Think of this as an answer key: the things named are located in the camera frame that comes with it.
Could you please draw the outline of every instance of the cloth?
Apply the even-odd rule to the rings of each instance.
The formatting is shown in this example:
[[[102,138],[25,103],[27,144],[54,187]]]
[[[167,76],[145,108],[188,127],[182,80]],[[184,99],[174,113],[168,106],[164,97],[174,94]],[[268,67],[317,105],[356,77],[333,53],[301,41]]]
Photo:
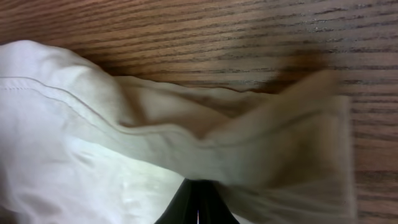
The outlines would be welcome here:
[[[0,207],[23,224],[154,223],[186,177],[214,180],[241,223],[353,223],[334,86],[320,72],[280,95],[185,88],[0,46]]]

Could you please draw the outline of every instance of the table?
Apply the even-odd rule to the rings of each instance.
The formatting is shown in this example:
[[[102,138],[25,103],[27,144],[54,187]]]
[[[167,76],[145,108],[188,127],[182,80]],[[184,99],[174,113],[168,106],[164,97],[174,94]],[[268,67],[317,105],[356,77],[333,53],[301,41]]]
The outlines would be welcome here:
[[[397,0],[0,0],[0,43],[112,75],[278,93],[317,70],[352,97],[359,217],[398,223]]]

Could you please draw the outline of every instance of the black object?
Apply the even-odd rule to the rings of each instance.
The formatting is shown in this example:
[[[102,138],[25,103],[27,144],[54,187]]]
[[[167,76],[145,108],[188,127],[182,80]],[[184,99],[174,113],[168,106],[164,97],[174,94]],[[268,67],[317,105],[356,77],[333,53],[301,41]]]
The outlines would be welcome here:
[[[155,224],[239,224],[208,180],[185,179]]]

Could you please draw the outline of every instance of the wooden table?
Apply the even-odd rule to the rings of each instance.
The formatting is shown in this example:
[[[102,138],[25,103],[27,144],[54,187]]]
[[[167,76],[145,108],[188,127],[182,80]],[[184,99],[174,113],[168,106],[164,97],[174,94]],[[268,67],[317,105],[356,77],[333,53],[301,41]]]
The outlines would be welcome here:
[[[0,42],[113,75],[280,92],[315,70],[352,97],[361,223],[398,223],[397,0],[0,0]]]

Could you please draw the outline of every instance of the wooden surface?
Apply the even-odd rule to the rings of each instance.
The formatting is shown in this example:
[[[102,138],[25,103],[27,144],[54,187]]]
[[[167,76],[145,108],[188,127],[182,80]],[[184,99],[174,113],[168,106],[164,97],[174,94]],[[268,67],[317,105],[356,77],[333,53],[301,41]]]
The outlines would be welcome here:
[[[398,223],[397,0],[0,0],[0,42],[72,49],[113,75],[280,92],[340,74],[361,223]]]

